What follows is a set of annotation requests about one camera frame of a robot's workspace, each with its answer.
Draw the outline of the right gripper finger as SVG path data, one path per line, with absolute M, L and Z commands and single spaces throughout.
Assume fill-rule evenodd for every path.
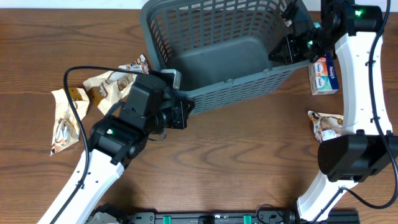
M 297 2 L 298 2 L 298 0 L 293 0 L 281 12 L 280 16 L 284 22 L 288 22 L 288 21 L 294 22 L 295 21 L 297 12 L 299 10 Z
M 275 62 L 289 62 L 289 45 L 287 39 L 282 39 L 269 53 L 268 58 Z

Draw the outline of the grey plastic slotted basket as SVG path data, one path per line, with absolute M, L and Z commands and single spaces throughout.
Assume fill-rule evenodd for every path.
M 279 0 L 150 0 L 140 13 L 152 68 L 181 74 L 178 96 L 194 113 L 268 94 L 309 61 L 269 60 L 288 34 L 313 27 L 302 1 L 296 25 L 288 26 Z

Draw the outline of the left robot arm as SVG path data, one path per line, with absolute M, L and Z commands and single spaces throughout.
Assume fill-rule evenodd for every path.
M 145 148 L 151 134 L 184 129 L 193 101 L 175 96 L 167 83 L 141 74 L 132 84 L 119 116 L 107 115 L 91 129 L 72 176 L 40 223 L 84 223 L 104 193 Z

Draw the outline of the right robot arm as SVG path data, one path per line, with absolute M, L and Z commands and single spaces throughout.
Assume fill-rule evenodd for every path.
M 322 1 L 320 27 L 293 32 L 270 52 L 271 61 L 315 62 L 327 52 L 338 59 L 343 84 L 341 136 L 321 142 L 319 172 L 284 223 L 321 223 L 345 193 L 397 167 L 397 136 L 384 102 L 382 35 L 389 10 L 354 1 Z

